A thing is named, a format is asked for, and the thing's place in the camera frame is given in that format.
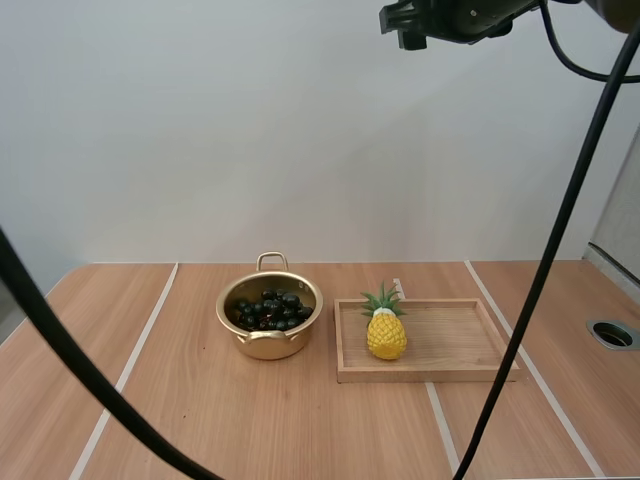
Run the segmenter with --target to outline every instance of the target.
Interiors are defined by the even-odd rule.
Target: metal drain hole
[[[633,343],[633,338],[620,327],[611,323],[599,322],[593,326],[593,331],[602,340],[616,347],[628,347]]]
[[[640,348],[640,332],[618,321],[588,322],[591,334],[611,350],[636,350]]]

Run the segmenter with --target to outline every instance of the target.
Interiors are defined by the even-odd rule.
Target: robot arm
[[[581,0],[556,0],[580,3]],[[546,0],[400,0],[380,11],[382,33],[398,32],[400,48],[427,48],[426,37],[473,44],[508,34],[513,20]],[[637,0],[587,0],[609,25],[628,33],[640,17]]]

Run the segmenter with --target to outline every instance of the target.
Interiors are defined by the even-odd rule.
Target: white stripe
[[[402,298],[403,300],[406,299],[407,297],[405,296],[404,290],[402,289],[400,279],[394,278],[393,283],[396,284],[398,297]],[[440,405],[440,399],[438,398],[436,386],[433,384],[433,382],[425,382],[425,386],[427,387],[427,394],[429,395],[429,400],[431,401],[433,415],[436,418],[436,423],[438,424],[438,430],[440,430],[440,438],[442,439],[442,444],[444,445],[444,451],[447,454],[447,459],[449,460],[451,473],[455,474],[458,470],[458,467],[460,466],[460,460],[458,460],[456,447],[453,444],[453,438],[451,437],[449,424],[447,423],[447,419],[444,416],[444,412],[442,411],[442,405]]]
[[[164,301],[169,295],[169,291],[171,290],[171,286],[173,285],[173,280],[176,277],[177,272],[178,272],[178,264],[176,263],[173,267],[173,270],[171,271],[171,275],[169,275],[169,279],[167,280],[166,285],[164,286],[164,290],[162,290],[162,293],[160,294],[160,297],[156,302],[155,308],[153,309],[153,311],[151,312],[151,315],[149,316],[149,319],[147,320],[147,324],[142,329],[142,333],[138,338],[138,342],[136,343],[136,346],[133,347],[133,351],[129,356],[129,360],[127,360],[127,364],[124,366],[124,370],[122,371],[122,374],[118,379],[118,383],[116,383],[115,389],[118,392],[122,392],[122,389],[127,384],[129,375],[131,375],[131,371],[133,370],[133,367],[136,364],[136,361],[138,360],[138,356],[142,351],[142,347],[144,346],[144,343],[147,341],[147,337],[149,336],[149,333],[153,328],[153,324],[156,322],[156,318],[158,318],[158,314],[160,313],[160,310],[162,310]],[[102,435],[104,427],[107,425],[107,421],[109,420],[109,417],[111,417],[111,413],[108,410],[104,409],[102,411],[102,415],[100,415],[100,418],[98,419],[98,423],[96,423],[96,426],[93,429],[93,432],[91,432],[91,436],[89,437],[89,440],[87,441],[87,444],[85,445],[84,450],[82,451],[82,454],[80,454],[80,458],[78,459],[76,466],[71,472],[71,475],[69,475],[69,480],[79,480],[80,477],[82,477],[82,473],[84,472],[84,469],[87,466],[87,463],[89,463],[89,459],[91,458],[91,455],[93,454],[93,451],[95,450],[96,445],[98,444],[98,440],[100,440],[100,436]]]
[[[469,270],[469,273],[475,280],[476,285],[484,295],[484,298],[487,300],[487,302],[491,306],[493,313],[495,313],[496,317],[498,317],[498,320],[500,321],[502,328],[505,329],[505,331],[507,332],[507,335],[509,335],[509,338],[511,338],[511,335],[513,334],[513,330],[509,325],[509,322],[507,322],[507,319],[504,317],[504,315],[500,311],[500,308],[498,307],[496,302],[493,300],[493,297],[489,293],[489,290],[487,290],[487,288],[484,286],[484,283],[482,283],[482,280],[476,273],[475,269],[473,268],[473,265],[471,265],[471,262],[469,260],[465,260],[464,264],[467,266],[467,270]],[[571,437],[571,440],[573,440],[574,445],[582,455],[582,458],[584,458],[584,461],[587,462],[587,465],[589,466],[593,474],[596,477],[604,477],[605,475],[602,469],[600,468],[600,465],[598,465],[598,462],[596,461],[594,456],[591,454],[591,452],[589,451],[585,443],[582,441],[582,438],[580,438],[580,435],[578,434],[577,430],[571,423],[571,420],[569,420],[569,417],[567,417],[567,414],[564,413],[564,410],[562,409],[562,407],[560,406],[560,403],[558,402],[555,395],[549,388],[549,385],[547,385],[547,382],[544,381],[544,378],[542,378],[542,375],[540,374],[536,366],[533,364],[531,357],[529,357],[529,355],[527,354],[527,352],[525,351],[522,345],[520,345],[520,348],[518,349],[518,353],[520,353],[522,360],[524,361],[525,365],[531,372],[531,375],[533,376],[534,380],[538,384],[538,387],[540,387],[540,390],[542,391],[543,395],[546,397],[547,401],[549,402],[549,405],[551,405],[551,408],[553,409],[556,416],[558,417],[558,420],[560,420],[560,423],[562,423],[562,426],[567,431],[567,434],[569,435],[569,437]]]

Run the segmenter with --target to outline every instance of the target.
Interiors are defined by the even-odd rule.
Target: gray panel
[[[640,139],[622,167],[593,242],[640,277]]]
[[[23,319],[24,313],[0,281],[0,343],[11,335]]]

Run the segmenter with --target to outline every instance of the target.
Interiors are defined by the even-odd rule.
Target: pot handle
[[[258,272],[262,271],[262,260],[264,260],[267,257],[280,257],[283,265],[282,269],[285,272],[289,271],[289,262],[287,262],[287,257],[285,257],[284,254],[280,252],[265,252],[262,255],[260,255],[258,257],[258,261],[256,262],[256,271]]]
[[[240,342],[244,343],[245,345],[249,345],[251,342],[255,340],[260,340],[262,338],[273,338],[274,340],[283,340],[287,338],[287,336],[284,334],[284,332],[281,332],[280,330],[273,330],[269,332],[251,332],[249,335],[247,335],[244,338],[238,335],[238,340],[240,340]]]

